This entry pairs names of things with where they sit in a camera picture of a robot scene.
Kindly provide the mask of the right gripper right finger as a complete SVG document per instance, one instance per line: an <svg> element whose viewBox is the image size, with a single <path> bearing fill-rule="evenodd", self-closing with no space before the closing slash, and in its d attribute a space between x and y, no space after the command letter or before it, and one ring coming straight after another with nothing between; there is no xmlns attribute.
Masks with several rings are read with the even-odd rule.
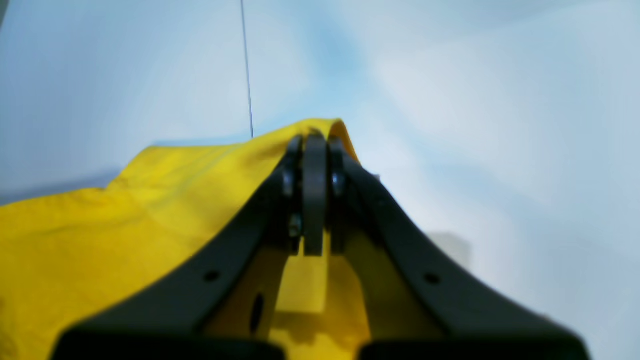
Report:
<svg viewBox="0 0 640 360"><path fill-rule="evenodd" d="M573 331L473 276L411 221L386 187L328 142L331 251L364 296L359 360L588 360Z"/></svg>

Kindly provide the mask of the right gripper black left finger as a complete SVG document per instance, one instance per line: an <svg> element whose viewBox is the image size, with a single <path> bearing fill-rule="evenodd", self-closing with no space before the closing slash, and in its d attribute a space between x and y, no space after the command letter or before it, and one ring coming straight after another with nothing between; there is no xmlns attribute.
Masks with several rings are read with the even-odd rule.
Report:
<svg viewBox="0 0 640 360"><path fill-rule="evenodd" d="M71 326L54 360L283 360L269 344L290 256L322 256L328 143L294 136L241 210L178 268Z"/></svg>

